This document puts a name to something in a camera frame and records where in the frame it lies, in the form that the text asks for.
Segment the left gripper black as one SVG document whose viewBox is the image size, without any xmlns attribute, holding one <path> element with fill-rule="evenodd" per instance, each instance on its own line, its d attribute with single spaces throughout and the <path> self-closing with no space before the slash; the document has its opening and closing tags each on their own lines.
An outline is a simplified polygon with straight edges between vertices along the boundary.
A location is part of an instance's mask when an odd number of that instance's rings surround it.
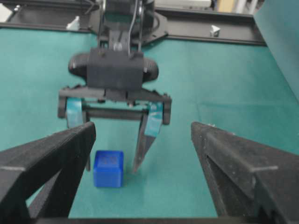
<svg viewBox="0 0 299 224">
<path fill-rule="evenodd" d="M 144 88 L 125 91 L 67 86 L 59 90 L 57 116 L 66 118 L 68 128 L 89 122 L 89 117 L 141 120 L 133 163 L 135 173 L 158 136 L 162 123 L 170 124 L 171 103 L 167 94 Z"/>
</svg>

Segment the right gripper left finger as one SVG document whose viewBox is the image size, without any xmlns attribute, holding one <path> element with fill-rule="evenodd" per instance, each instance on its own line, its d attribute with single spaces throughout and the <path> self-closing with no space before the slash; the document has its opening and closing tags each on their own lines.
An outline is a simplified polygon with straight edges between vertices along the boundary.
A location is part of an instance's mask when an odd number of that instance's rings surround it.
<svg viewBox="0 0 299 224">
<path fill-rule="evenodd" d="M 87 122 L 1 151 L 1 220 L 67 221 L 95 139 Z"/>
</svg>

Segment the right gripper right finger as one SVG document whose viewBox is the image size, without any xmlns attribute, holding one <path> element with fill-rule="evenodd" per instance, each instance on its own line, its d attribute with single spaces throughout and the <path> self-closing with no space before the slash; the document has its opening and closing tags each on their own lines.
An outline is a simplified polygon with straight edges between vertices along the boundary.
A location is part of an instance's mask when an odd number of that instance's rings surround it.
<svg viewBox="0 0 299 224">
<path fill-rule="evenodd" d="M 218 216 L 298 220 L 298 155 L 199 122 L 191 139 Z"/>
</svg>

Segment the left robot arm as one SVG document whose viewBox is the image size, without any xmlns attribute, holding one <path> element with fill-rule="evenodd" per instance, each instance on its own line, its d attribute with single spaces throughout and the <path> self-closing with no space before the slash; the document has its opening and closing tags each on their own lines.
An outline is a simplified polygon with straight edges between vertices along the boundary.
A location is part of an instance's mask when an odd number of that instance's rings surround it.
<svg viewBox="0 0 299 224">
<path fill-rule="evenodd" d="M 167 35 L 167 20 L 155 12 L 152 0 L 99 0 L 90 15 L 90 30 L 98 44 L 74 55 L 69 72 L 84 85 L 64 87 L 58 95 L 59 118 L 79 125 L 90 118 L 140 121 L 132 170 L 145 159 L 162 125 L 171 119 L 172 99 L 143 88 L 157 80 L 157 63 L 146 58 L 142 45 Z"/>
</svg>

